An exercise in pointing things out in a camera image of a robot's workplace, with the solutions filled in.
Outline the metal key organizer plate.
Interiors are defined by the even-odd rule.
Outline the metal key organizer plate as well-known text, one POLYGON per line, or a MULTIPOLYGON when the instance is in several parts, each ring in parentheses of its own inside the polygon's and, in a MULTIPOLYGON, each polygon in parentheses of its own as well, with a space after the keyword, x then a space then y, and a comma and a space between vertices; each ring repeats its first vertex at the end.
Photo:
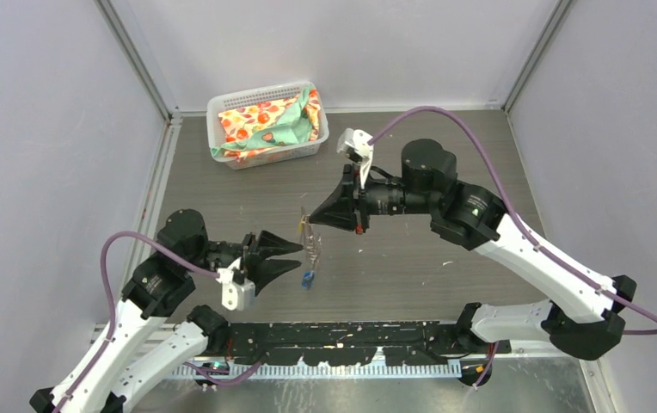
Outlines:
POLYGON ((301 217, 303 215, 308 217, 308 225, 304 233, 300 234, 300 241, 304 246, 304 252, 306 254, 306 264, 308 265, 308 271, 314 271, 316 273, 321 256, 321 236, 316 231, 314 225, 309 222, 309 213, 304 206, 301 207, 300 212, 301 217))

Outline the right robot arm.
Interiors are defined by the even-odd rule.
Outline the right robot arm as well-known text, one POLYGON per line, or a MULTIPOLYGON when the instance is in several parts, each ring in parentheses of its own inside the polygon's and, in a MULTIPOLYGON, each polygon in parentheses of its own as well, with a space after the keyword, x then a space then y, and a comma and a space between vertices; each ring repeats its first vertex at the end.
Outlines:
POLYGON ((432 139, 402 148, 402 173, 371 166, 352 146, 333 193, 309 216, 314 225, 363 233, 378 215, 426 214, 446 242, 513 271, 543 294, 537 303, 468 303, 454 326, 466 353, 504 340, 547 342, 575 358, 595 361, 623 338, 622 309, 636 292, 628 276, 583 268, 528 227, 514 222, 504 201, 457 177, 456 156, 432 139))

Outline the blue tagged key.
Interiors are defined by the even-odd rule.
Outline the blue tagged key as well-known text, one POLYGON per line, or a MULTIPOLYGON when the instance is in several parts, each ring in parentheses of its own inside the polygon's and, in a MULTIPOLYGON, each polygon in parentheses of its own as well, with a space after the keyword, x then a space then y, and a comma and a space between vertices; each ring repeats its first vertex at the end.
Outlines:
POLYGON ((301 280, 301 287, 305 290, 311 289, 315 276, 316 274, 314 271, 306 271, 301 280))

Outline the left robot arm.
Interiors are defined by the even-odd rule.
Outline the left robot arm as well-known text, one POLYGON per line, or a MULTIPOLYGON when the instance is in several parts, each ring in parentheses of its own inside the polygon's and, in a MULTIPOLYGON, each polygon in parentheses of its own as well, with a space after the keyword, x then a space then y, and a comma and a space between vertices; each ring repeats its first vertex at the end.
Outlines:
POLYGON ((198 305, 172 336, 147 354, 137 352, 196 289, 193 276, 220 285, 220 305, 242 311, 260 291, 301 263, 287 255, 303 245, 270 231, 248 233, 240 242, 211 240, 201 213, 181 209, 169 215, 156 238, 134 231, 113 234, 101 249, 101 279, 109 320, 77 366, 57 385, 37 390, 37 412, 130 412, 168 373, 204 353, 221 354, 228 322, 208 305, 198 305), (114 241, 132 237, 153 251, 132 272, 120 295, 107 276, 107 253, 114 241))

